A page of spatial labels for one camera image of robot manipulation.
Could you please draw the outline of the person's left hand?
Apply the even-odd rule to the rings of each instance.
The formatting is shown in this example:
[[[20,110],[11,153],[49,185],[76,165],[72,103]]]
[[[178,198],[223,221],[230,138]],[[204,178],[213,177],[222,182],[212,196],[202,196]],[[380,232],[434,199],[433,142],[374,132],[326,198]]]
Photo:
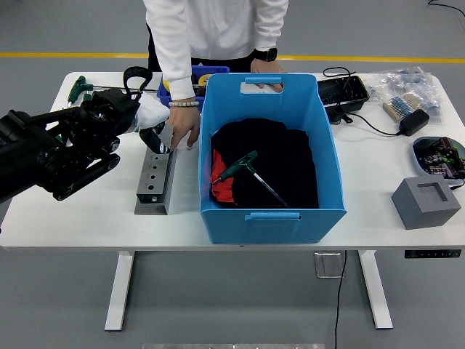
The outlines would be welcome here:
[[[259,59],[253,59],[250,67],[251,73],[284,73],[285,71],[275,60],[272,62],[267,62]],[[283,91],[283,84],[270,84],[270,87],[275,92]]]

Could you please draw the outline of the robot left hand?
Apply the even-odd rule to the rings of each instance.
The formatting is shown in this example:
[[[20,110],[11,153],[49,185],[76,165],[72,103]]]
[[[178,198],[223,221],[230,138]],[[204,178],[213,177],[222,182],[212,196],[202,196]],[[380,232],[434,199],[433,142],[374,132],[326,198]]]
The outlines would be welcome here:
[[[159,135],[169,117],[169,109],[154,97],[143,94],[139,99],[139,108],[135,114],[134,130],[149,149],[157,154],[170,153]]]

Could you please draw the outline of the person's right hand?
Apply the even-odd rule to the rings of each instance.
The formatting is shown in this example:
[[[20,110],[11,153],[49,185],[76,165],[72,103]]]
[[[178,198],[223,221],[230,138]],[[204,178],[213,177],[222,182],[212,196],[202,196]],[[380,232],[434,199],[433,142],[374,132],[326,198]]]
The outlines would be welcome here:
[[[172,126],[170,149],[174,150],[187,135],[187,146],[191,148],[200,134],[201,115],[197,107],[171,107],[168,124]]]

